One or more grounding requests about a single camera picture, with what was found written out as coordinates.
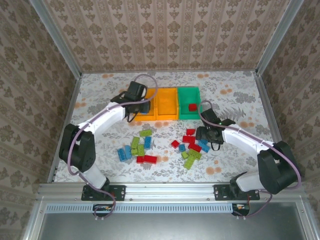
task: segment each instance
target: wire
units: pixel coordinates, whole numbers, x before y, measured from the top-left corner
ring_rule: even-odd
[[[297,177],[297,184],[295,186],[291,186],[291,187],[287,187],[286,189],[291,189],[291,190],[294,190],[294,189],[298,189],[301,187],[302,185],[302,181],[301,181],[301,176],[300,176],[300,173],[299,173],[299,170],[297,169],[297,167],[293,164],[293,162],[287,158],[283,153],[281,153],[280,151],[278,151],[277,149],[275,149],[273,146],[271,146],[270,144],[266,143],[265,141],[263,141],[263,139],[261,138],[258,138],[257,136],[251,134],[251,133],[248,133],[246,131],[243,131],[241,128],[236,128],[236,127],[233,127],[233,126],[225,126],[225,125],[219,125],[219,124],[215,124],[215,123],[212,123],[212,122],[209,122],[207,121],[206,119],[204,119],[204,117],[201,115],[200,113],[200,106],[203,104],[203,103],[209,103],[210,104],[210,107],[213,108],[212,106],[212,103],[208,100],[203,100],[202,102],[200,102],[199,104],[199,107],[198,107],[198,114],[201,118],[202,121],[204,121],[205,123],[211,125],[211,126],[214,126],[214,127],[219,127],[219,128],[224,128],[224,129],[231,129],[233,131],[236,131],[238,133],[241,133],[253,140],[255,140],[257,143],[260,143],[266,147],[268,147],[269,149],[271,149],[272,151],[274,151],[276,154],[278,154],[280,157],[282,157],[291,167],[292,169],[294,170],[295,174],[296,174],[296,177]]]
[[[156,79],[149,75],[149,74],[146,74],[146,73],[142,73],[142,74],[139,74],[137,75],[133,81],[135,82],[138,78],[142,77],[142,76],[145,76],[145,77],[149,77],[151,78],[154,83],[155,83],[155,92],[154,94],[148,98],[148,99],[145,99],[145,100],[140,100],[140,101],[130,101],[130,102],[123,102],[123,103],[119,103],[119,104],[116,104],[116,105],[113,105],[109,108],[105,108],[103,111],[101,111],[97,116],[95,116],[94,118],[92,118],[92,120],[90,122],[88,122],[87,124],[85,124],[82,128],[79,129],[79,131],[75,134],[72,142],[71,142],[71,145],[70,145],[70,149],[69,149],[69,153],[68,153],[68,158],[67,158],[67,168],[68,168],[68,172],[72,175],[72,176],[75,176],[75,175],[79,175],[79,177],[84,181],[86,182],[87,185],[89,185],[92,189],[96,190],[97,192],[100,192],[100,193],[103,193],[103,194],[106,194],[108,195],[112,201],[113,201],[113,205],[112,205],[112,209],[110,210],[110,212],[105,216],[105,218],[108,218],[112,212],[114,211],[114,209],[116,208],[116,199],[114,196],[112,196],[109,192],[107,191],[104,191],[104,190],[101,190],[99,188],[96,188],[95,186],[93,186],[87,179],[86,177],[80,172],[80,171],[76,171],[76,172],[73,172],[71,170],[71,155],[72,155],[72,152],[74,150],[74,147],[75,147],[75,144],[76,144],[76,141],[78,139],[78,137],[80,136],[80,134],[89,126],[89,124],[92,124],[94,123],[98,118],[100,118],[103,114],[105,114],[106,112],[109,112],[111,111],[112,109],[115,109],[115,108],[118,108],[118,107],[122,107],[122,106],[126,106],[126,105],[135,105],[135,104],[144,104],[146,102],[149,102],[151,99],[153,99],[157,93],[158,93],[158,84],[157,84],[157,81]]]

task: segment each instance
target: wall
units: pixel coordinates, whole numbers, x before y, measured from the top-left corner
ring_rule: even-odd
[[[84,73],[255,69],[289,0],[44,0]]]
[[[306,0],[262,75],[320,219],[320,3]]]
[[[18,239],[47,181],[75,78],[28,0],[0,1],[0,239]]]

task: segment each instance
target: red lego brick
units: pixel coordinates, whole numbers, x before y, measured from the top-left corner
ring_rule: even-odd
[[[189,104],[189,111],[190,112],[197,111],[197,104],[195,104],[195,103]]]
[[[195,136],[183,136],[182,142],[187,144],[194,144],[196,142]]]
[[[171,143],[171,146],[174,147],[175,149],[177,147],[179,147],[180,143],[177,141],[177,140],[174,140],[172,143]]]
[[[193,129],[193,128],[190,128],[190,129],[187,129],[187,130],[186,130],[186,134],[187,134],[188,136],[191,136],[191,135],[195,134],[195,132],[196,132],[196,130]]]
[[[156,164],[157,163],[157,157],[156,156],[149,156],[144,155],[144,162],[149,164]]]
[[[145,157],[143,156],[137,156],[136,157],[136,163],[137,164],[143,164],[145,162]]]
[[[190,143],[189,146],[188,146],[188,149],[193,149],[193,150],[197,151],[198,153],[200,153],[202,147],[200,147],[197,144]]]

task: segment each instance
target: blue lego brick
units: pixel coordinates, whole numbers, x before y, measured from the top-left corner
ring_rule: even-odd
[[[150,149],[151,147],[151,137],[146,136],[144,139],[144,149]]]
[[[117,151],[118,151],[120,162],[124,162],[125,160],[127,160],[125,150],[123,148],[120,148]]]
[[[186,151],[186,146],[184,144],[179,145],[179,151],[180,152],[185,152]]]
[[[125,145],[124,146],[124,153],[125,153],[126,159],[131,159],[132,158],[131,147],[129,145]]]
[[[204,152],[208,153],[210,150],[210,147],[205,145],[202,141],[198,142],[198,145],[202,148],[201,150],[203,150]]]
[[[208,141],[205,139],[201,139],[201,140],[199,140],[199,142],[202,142],[204,145],[207,145],[207,143],[208,143]]]

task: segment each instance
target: table surface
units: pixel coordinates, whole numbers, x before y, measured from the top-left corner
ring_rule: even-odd
[[[130,81],[139,73],[83,74],[80,91],[72,114],[71,123],[77,125],[102,110],[110,99],[127,89]],[[270,129],[260,100],[252,71],[212,72],[150,72],[159,87],[198,86],[201,100],[209,100],[217,116],[234,120],[246,131],[272,141]],[[147,77],[138,82],[154,87]],[[241,149],[223,144],[219,151],[201,151],[202,157],[190,170],[171,142],[182,142],[187,128],[202,125],[200,120],[117,122],[96,139],[96,164],[111,182],[228,182],[239,173],[255,170],[258,163]],[[131,145],[139,131],[152,130],[151,149],[146,155],[158,156],[156,165],[137,164],[136,157],[120,162],[117,149]],[[61,160],[55,182],[81,182],[78,176],[70,176],[67,165]]]

